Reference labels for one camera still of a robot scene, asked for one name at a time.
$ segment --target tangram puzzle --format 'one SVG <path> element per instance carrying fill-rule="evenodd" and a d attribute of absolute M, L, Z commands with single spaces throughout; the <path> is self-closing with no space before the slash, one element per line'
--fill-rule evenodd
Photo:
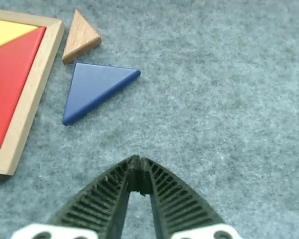
<path fill-rule="evenodd" d="M 63 33 L 59 19 L 0 10 L 0 174 L 17 168 Z"/>

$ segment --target wooden puzzle tray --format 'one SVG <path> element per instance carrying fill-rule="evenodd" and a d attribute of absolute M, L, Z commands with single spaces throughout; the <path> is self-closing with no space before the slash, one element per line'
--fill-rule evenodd
<path fill-rule="evenodd" d="M 37 48 L 32 53 L 34 59 L 32 59 L 29 69 L 26 70 L 26 79 L 17 100 L 15 100 L 16 105 L 13 107 L 11 117 L 7 117 L 6 130 L 4 134 L 1 134 L 0 174 L 13 175 L 60 45 L 64 24 L 55 18 L 6 10 L 0 10 L 0 21 L 20 23 L 20 25 L 30 25 L 41 29 L 41 38 L 37 41 Z M 0 93 L 0 95 L 4 100 L 5 97 L 9 97 L 3 96 L 4 93 Z"/>

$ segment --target yellow tangram piece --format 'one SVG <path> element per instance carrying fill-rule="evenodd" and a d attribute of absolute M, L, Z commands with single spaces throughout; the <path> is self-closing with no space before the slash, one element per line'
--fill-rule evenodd
<path fill-rule="evenodd" d="M 37 26 L 0 20 L 0 46 L 26 35 L 37 28 Z"/>

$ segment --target ribbed gripper pad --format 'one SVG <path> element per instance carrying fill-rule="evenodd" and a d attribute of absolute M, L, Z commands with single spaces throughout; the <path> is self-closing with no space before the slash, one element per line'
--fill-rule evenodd
<path fill-rule="evenodd" d="M 149 160 L 153 187 L 153 211 L 159 216 L 161 229 L 157 238 L 169 238 L 173 233 L 197 227 L 223 223 L 221 217 L 185 182 Z"/>
<path fill-rule="evenodd" d="M 69 200 L 50 224 L 94 230 L 100 239 L 119 239 L 130 192 L 150 194 L 157 239 L 223 223 L 185 182 L 166 168 L 135 155 L 100 175 Z"/>

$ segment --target wooden frame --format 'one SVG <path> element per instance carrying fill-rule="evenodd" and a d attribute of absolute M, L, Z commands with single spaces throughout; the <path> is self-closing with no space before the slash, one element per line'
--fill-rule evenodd
<path fill-rule="evenodd" d="M 55 18 L 7 10 L 0 10 L 0 20 L 46 26 L 43 39 L 0 148 L 0 174 L 13 175 L 59 48 L 64 33 L 64 24 Z"/>

